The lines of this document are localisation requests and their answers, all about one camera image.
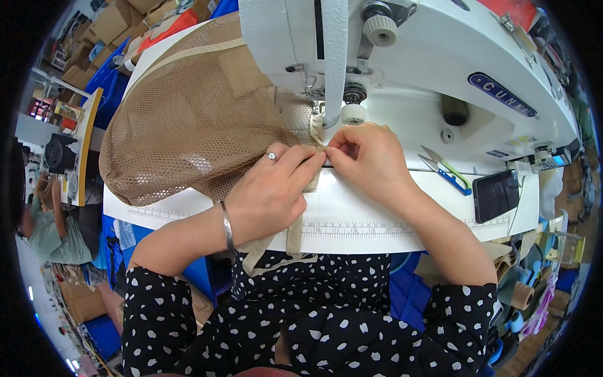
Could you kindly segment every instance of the black polka dot blouse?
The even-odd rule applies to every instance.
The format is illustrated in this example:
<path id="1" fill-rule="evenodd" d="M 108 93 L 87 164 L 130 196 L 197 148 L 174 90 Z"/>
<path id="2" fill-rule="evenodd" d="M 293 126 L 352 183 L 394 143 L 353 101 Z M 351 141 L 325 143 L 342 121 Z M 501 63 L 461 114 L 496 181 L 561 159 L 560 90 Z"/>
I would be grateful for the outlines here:
<path id="1" fill-rule="evenodd" d="M 197 334 L 188 284 L 127 271 L 126 377 L 234 376 L 265 366 L 300 376 L 475 376 L 485 363 L 496 285 L 437 285 L 420 332 L 390 316 L 388 255 L 323 255 L 256 277 L 233 264 L 231 302 Z M 267 251 L 257 267 L 288 257 Z M 276 364 L 281 335 L 288 364 Z"/>

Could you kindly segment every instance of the cunk logo badge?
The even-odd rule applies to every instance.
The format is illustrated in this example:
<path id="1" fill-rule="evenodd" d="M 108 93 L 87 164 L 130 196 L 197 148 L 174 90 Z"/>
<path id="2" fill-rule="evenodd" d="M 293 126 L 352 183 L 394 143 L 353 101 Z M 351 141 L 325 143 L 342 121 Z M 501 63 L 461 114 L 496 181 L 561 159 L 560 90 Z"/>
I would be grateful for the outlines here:
<path id="1" fill-rule="evenodd" d="M 474 87 L 496 99 L 498 102 L 503 103 L 505 106 L 517 111 L 523 116 L 532 118 L 536 115 L 536 111 L 534 109 L 529 107 L 525 102 L 520 100 L 510 91 L 506 90 L 504 86 L 492 80 L 486 74 L 475 72 L 474 74 L 469 75 L 467 81 L 469 81 L 469 83 Z"/>

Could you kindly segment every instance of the digital display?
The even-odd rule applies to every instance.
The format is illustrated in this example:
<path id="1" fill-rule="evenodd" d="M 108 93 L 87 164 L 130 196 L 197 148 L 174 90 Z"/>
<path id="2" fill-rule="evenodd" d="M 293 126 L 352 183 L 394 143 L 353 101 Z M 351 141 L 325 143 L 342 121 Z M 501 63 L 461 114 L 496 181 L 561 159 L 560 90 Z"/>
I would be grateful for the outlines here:
<path id="1" fill-rule="evenodd" d="M 555 161 L 557 165 L 565 165 L 565 161 L 561 156 L 553 156 L 553 161 Z"/>
<path id="2" fill-rule="evenodd" d="M 517 173 L 507 170 L 473 181 L 476 221 L 479 224 L 498 217 L 519 204 Z"/>

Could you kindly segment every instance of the sewing machine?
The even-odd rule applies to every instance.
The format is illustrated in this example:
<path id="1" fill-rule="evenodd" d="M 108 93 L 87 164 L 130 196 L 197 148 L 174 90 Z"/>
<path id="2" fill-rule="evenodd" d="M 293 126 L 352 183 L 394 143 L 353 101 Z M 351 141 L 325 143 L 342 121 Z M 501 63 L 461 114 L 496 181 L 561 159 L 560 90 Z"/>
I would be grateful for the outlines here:
<path id="1" fill-rule="evenodd" d="M 373 121 L 398 135 L 410 169 L 428 170 L 417 158 L 424 145 L 462 173 L 490 174 L 577 137 L 567 95 L 534 43 L 475 0 L 239 6 L 262 72 L 325 101 L 324 142 L 343 124 Z"/>

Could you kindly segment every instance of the mesh bag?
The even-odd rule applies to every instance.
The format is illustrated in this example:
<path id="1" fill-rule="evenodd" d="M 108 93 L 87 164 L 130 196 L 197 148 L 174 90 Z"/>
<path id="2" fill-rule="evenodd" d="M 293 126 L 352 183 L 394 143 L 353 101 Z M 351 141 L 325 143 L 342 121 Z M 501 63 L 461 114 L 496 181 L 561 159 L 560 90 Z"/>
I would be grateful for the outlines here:
<path id="1" fill-rule="evenodd" d="M 219 200 L 273 142 L 315 145 L 312 103 L 271 84 L 238 13 L 170 47 L 126 93 L 99 167 L 121 201 L 145 206 L 188 187 Z"/>

